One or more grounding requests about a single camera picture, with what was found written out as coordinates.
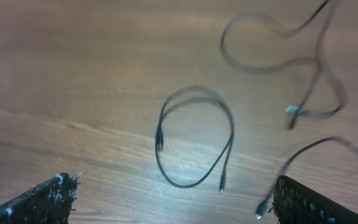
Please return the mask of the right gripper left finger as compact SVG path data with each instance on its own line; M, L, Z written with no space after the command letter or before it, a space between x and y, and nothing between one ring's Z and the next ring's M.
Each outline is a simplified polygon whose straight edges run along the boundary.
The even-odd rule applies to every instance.
M67 224L77 199L80 174L55 177L0 205L0 223Z

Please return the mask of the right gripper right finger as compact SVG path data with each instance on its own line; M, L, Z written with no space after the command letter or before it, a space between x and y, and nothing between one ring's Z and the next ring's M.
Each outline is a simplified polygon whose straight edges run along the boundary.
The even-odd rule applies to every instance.
M272 209L279 224L358 224L358 213L286 175L276 181Z

